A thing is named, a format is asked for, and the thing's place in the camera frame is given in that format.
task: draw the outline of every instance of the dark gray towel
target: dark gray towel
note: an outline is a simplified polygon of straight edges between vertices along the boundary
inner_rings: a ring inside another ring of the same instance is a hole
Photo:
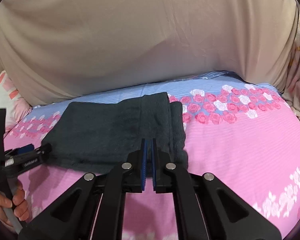
[[[42,143],[52,145],[48,164],[101,174],[140,149],[142,138],[156,138],[159,149],[187,168],[182,104],[169,103],[167,93],[117,104],[70,103]]]

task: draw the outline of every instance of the bed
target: bed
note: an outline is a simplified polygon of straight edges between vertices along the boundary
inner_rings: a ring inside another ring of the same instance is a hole
[[[164,91],[183,104],[189,172],[214,173],[287,236],[300,220],[300,122],[274,87],[246,83],[231,72],[36,106],[5,137],[5,149],[39,146],[70,102],[113,104]],[[41,165],[19,176],[31,219],[82,174]],[[172,196],[156,195],[149,181],[143,194],[128,194],[122,239],[178,239]]]

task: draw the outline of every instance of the pillow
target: pillow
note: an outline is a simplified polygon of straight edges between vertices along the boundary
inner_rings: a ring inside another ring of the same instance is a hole
[[[5,71],[0,74],[0,108],[7,109],[5,135],[32,110]]]

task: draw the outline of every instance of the black metal bracket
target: black metal bracket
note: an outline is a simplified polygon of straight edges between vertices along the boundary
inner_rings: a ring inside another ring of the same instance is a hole
[[[46,144],[37,149],[34,149],[33,145],[27,145],[5,152],[3,147],[5,117],[6,109],[0,109],[0,193],[12,200],[17,190],[18,175],[42,164],[51,151],[51,145]],[[17,232],[26,226],[26,222],[19,221],[11,210],[4,209],[4,211]]]
[[[108,174],[86,173],[21,230],[18,240],[119,240],[126,192],[144,188],[151,145],[156,193],[173,193],[179,240],[281,240],[279,230],[212,173],[188,173],[155,139]]]

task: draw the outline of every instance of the blue part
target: blue part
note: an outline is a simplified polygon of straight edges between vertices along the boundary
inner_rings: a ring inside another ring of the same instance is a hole
[[[146,186],[147,152],[148,152],[147,140],[145,140],[145,146],[143,149],[143,158],[142,158],[142,168],[141,168],[141,182],[142,182],[141,189],[142,189],[142,191],[145,190],[145,186]]]
[[[17,154],[27,153],[27,152],[31,152],[33,150],[34,150],[34,145],[33,144],[28,144],[26,146],[23,146],[23,147],[19,148]]]
[[[152,184],[153,184],[153,190],[155,190],[155,187],[157,186],[157,180],[156,180],[156,174],[155,174],[153,140],[151,140],[151,159],[152,159]]]

